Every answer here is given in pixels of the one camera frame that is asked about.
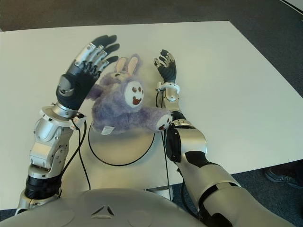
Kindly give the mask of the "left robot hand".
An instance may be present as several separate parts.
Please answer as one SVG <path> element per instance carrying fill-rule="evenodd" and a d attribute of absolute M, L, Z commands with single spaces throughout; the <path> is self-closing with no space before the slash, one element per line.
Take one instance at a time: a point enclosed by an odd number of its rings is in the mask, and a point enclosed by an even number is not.
<path fill-rule="evenodd" d="M 72 110 L 80 109 L 100 74 L 118 60 L 118 56 L 109 56 L 120 47 L 116 40 L 116 35 L 103 35 L 83 47 L 66 73 L 60 77 L 56 97 L 62 106 Z"/>

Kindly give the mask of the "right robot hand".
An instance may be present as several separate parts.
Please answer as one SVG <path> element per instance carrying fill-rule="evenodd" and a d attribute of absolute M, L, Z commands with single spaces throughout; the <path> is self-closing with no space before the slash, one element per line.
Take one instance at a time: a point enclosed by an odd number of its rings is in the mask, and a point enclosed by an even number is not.
<path fill-rule="evenodd" d="M 164 83 L 175 83 L 177 76 L 176 62 L 169 51 L 162 49 L 160 56 L 153 60 L 153 64 L 163 78 Z"/>

